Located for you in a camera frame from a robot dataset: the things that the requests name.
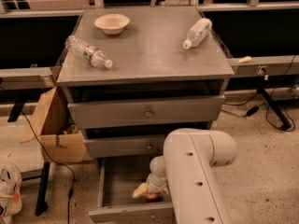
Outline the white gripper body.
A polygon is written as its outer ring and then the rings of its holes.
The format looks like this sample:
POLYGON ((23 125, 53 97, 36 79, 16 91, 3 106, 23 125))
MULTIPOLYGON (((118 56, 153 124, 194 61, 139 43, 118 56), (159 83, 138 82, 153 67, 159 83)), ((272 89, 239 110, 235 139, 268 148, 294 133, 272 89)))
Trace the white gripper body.
POLYGON ((146 181, 148 191, 154 193, 163 193, 163 189, 167 185, 165 177, 159 177, 154 173, 150 173, 146 181))

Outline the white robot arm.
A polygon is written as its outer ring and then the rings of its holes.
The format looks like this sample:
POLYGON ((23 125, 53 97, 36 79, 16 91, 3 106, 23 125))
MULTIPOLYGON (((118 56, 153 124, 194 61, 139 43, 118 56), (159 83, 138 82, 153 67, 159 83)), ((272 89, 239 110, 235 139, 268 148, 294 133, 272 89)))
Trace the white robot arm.
POLYGON ((233 224, 212 169, 235 161, 237 144, 228 133, 182 128, 164 140, 164 154, 149 165, 147 181, 133 192, 171 196, 177 224, 233 224))

